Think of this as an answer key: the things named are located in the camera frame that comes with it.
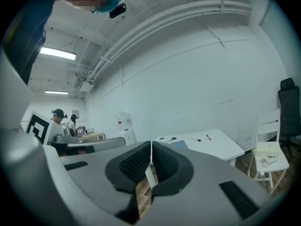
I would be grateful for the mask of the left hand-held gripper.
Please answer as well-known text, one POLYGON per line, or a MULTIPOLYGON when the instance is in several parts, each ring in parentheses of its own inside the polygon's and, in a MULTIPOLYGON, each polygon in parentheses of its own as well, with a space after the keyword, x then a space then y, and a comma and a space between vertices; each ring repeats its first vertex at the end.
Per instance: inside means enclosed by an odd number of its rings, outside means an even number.
POLYGON ((125 146, 122 137, 92 142, 80 142, 75 131, 59 126, 56 122, 32 111, 25 132, 35 136, 42 145, 54 147, 59 156, 107 151, 125 146))

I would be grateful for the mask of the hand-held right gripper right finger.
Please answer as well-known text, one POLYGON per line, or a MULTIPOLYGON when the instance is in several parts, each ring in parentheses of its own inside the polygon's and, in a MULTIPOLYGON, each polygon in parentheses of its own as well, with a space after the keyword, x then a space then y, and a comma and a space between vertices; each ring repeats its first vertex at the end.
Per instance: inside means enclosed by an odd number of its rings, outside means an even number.
POLYGON ((158 179, 158 184, 152 190, 153 196, 179 193, 194 174, 194 167, 189 159, 155 141, 152 142, 152 163, 158 179))

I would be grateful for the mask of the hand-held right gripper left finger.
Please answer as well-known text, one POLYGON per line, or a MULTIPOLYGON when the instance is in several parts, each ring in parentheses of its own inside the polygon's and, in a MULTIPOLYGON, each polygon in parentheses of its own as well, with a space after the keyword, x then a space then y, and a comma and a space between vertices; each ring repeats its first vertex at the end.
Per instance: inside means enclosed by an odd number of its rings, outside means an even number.
POLYGON ((136 223, 140 217, 136 200, 136 186, 144 178, 151 161, 151 142, 145 141, 137 147, 111 159, 105 168, 105 175, 118 192, 129 196, 125 209, 117 217, 136 223))

